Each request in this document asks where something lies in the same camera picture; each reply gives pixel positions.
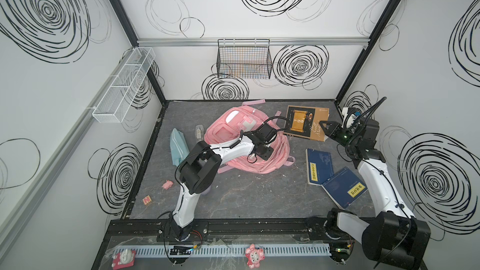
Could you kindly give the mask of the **brown cover book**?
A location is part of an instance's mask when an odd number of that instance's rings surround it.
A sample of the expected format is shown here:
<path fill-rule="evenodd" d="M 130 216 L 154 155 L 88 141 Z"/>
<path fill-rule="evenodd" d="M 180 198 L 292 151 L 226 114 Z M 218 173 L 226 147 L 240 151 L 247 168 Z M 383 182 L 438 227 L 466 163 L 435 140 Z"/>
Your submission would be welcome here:
<path fill-rule="evenodd" d="M 298 138 L 323 142 L 326 135 L 320 122 L 327 121 L 329 116 L 330 110 L 325 107 L 289 105 L 286 113 L 289 125 L 284 133 Z"/>

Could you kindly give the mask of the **pink student backpack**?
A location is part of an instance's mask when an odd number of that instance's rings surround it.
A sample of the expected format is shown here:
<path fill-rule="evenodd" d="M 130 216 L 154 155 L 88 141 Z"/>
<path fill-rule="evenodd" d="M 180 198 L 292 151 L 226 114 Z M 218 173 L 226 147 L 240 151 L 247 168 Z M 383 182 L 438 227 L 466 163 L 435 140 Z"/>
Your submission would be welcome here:
<path fill-rule="evenodd" d="M 264 102 L 265 100 L 263 99 L 245 101 L 241 106 L 229 109 L 208 127 L 204 140 L 212 148 L 217 148 L 219 144 L 223 143 L 232 145 L 239 140 L 242 132 L 253 131 L 259 128 L 264 121 L 267 121 L 268 125 L 277 130 L 279 128 L 276 124 L 277 120 L 270 120 L 267 114 L 254 107 L 254 105 Z M 238 169 L 265 175 L 282 166 L 291 166 L 295 163 L 296 159 L 290 155 L 290 144 L 283 132 L 278 132 L 276 139 L 269 146 L 273 149 L 273 152 L 267 161 L 260 157 L 255 159 L 253 157 L 241 156 L 224 162 L 218 173 Z"/>

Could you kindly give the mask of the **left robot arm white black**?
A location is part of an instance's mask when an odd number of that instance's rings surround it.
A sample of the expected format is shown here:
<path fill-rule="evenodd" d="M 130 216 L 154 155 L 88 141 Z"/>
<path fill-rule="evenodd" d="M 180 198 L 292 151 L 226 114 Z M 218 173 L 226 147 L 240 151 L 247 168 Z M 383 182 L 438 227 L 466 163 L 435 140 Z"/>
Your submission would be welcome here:
<path fill-rule="evenodd" d="M 265 122 L 253 131 L 241 131 L 231 141 L 220 144 L 200 141 L 195 145 L 176 170 L 181 189 L 169 225 L 178 241 L 188 239 L 200 195 L 212 185 L 220 167 L 240 157 L 269 160 L 275 151 L 271 144 L 280 131 Z"/>

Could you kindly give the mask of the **blue book yellow label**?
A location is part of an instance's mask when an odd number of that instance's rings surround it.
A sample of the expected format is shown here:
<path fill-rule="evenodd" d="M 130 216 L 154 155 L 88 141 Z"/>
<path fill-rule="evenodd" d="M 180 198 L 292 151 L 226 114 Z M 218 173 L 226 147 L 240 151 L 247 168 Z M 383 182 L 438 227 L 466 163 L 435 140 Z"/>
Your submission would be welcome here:
<path fill-rule="evenodd" d="M 330 152 L 306 149 L 307 183 L 321 186 L 334 175 Z"/>
<path fill-rule="evenodd" d="M 368 190 L 366 184 L 348 167 L 342 168 L 324 182 L 322 188 L 342 210 L 349 207 Z"/>

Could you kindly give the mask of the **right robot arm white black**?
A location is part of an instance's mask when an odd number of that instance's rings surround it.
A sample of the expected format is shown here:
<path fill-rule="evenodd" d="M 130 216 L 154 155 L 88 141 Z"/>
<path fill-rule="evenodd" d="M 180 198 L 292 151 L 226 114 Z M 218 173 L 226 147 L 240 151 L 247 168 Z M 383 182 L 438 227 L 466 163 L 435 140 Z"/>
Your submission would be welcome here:
<path fill-rule="evenodd" d="M 359 242 L 367 259 L 377 265 L 420 269 L 431 230 L 406 206 L 392 182 L 385 157 L 375 148 L 378 122 L 359 117 L 348 127 L 335 121 L 319 124 L 329 139 L 345 148 L 366 183 L 376 213 L 371 221 L 365 221 L 333 208 L 327 215 L 325 231 L 333 238 L 349 236 Z"/>

